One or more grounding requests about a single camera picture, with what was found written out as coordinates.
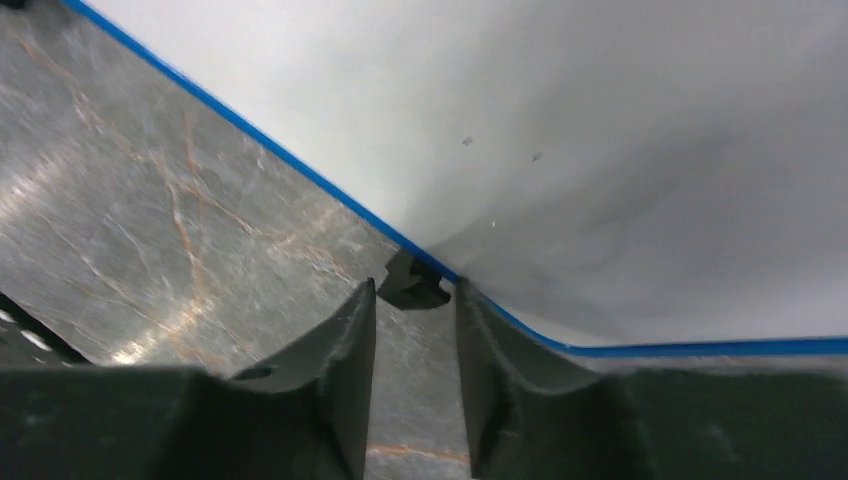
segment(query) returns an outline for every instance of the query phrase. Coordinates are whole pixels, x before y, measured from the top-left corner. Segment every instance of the gray marble surface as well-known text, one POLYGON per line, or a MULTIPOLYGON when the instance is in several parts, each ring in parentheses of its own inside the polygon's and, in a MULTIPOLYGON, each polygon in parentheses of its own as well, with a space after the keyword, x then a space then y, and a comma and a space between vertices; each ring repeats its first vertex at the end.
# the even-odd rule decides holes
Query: gray marble surface
MULTIPOLYGON (((90 360, 230 374, 380 281, 396 248, 56 0, 0 9, 0 291, 90 360)), ((468 478, 452 316, 379 304, 367 478, 468 478)))

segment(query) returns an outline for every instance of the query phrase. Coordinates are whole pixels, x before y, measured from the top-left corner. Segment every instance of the blue stripe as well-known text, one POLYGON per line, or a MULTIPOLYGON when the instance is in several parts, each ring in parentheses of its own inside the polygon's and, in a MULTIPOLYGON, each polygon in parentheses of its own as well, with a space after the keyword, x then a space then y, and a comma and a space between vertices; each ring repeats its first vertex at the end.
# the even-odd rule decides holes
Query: blue stripe
MULTIPOLYGON (((298 160, 285 148, 262 133, 258 128, 251 125, 247 120, 232 111, 229 107, 218 101, 208 92, 197 86, 194 82, 180 74, 153 52, 135 41, 117 25, 107 20, 82 0, 64 0, 65 3, 80 15, 91 20, 95 25, 111 35, 115 40, 130 49, 168 78, 184 88, 198 100, 205 103, 209 108, 227 119, 245 134, 259 142, 283 161, 291 165, 295 170, 308 179, 315 182, 324 191, 345 204, 365 219, 377 230, 392 239, 401 248, 415 255, 419 260, 436 269, 451 282, 456 282, 456 272, 433 258, 429 253, 418 247, 397 230, 380 220, 376 215, 360 205, 356 200, 344 193, 339 187, 319 175, 315 170, 309 168, 305 163, 298 160)), ((622 347, 576 347, 557 342, 544 337, 531 329, 503 308, 492 303, 497 311, 509 319, 516 327, 529 334, 543 345, 563 353, 581 355, 586 357, 679 357, 679 356, 714 356, 714 355, 833 355, 848 353, 848 338, 826 338, 826 339, 797 339, 797 340, 756 340, 736 342, 709 342, 709 343, 686 343, 686 344, 664 344, 664 345, 636 345, 622 347)))

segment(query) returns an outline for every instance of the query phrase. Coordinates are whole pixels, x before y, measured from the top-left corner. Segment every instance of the small hole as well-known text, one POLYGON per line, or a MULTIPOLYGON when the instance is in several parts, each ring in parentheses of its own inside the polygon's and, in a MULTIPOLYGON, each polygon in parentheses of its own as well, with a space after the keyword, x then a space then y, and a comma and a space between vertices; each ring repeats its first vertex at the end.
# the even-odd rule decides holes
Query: small hole
POLYGON ((52 348, 50 348, 46 343, 44 343, 44 339, 42 339, 38 335, 30 332, 29 330, 21 330, 21 335, 23 335, 24 338, 29 340, 33 345, 44 350, 45 352, 52 352, 53 351, 52 348))
POLYGON ((274 367, 253 367, 239 373, 233 377, 233 380, 256 380, 258 378, 270 376, 272 373, 274 373, 274 367))

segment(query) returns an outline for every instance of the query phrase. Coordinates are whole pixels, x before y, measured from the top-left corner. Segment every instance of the white panel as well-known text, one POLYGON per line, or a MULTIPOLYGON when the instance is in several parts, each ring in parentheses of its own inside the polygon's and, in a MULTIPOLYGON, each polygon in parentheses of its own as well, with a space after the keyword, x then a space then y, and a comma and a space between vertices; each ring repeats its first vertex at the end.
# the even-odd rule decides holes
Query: white panel
POLYGON ((848 335, 844 0, 87 3, 546 336, 848 335))

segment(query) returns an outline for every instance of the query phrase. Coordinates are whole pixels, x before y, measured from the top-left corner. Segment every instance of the black bracket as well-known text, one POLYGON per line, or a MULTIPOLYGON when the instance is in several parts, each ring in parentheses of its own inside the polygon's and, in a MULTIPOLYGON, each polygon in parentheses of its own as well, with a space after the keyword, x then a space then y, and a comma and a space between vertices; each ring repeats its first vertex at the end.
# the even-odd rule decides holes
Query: black bracket
POLYGON ((188 367, 0 371, 0 472, 17 478, 359 480, 373 280, 230 380, 188 367))
POLYGON ((471 473, 485 480, 841 479, 842 379, 599 374, 517 330, 466 280, 456 342, 471 473))
POLYGON ((401 310, 427 310, 450 301, 439 286, 442 275, 412 254, 400 250, 386 264, 389 275, 377 296, 401 310))

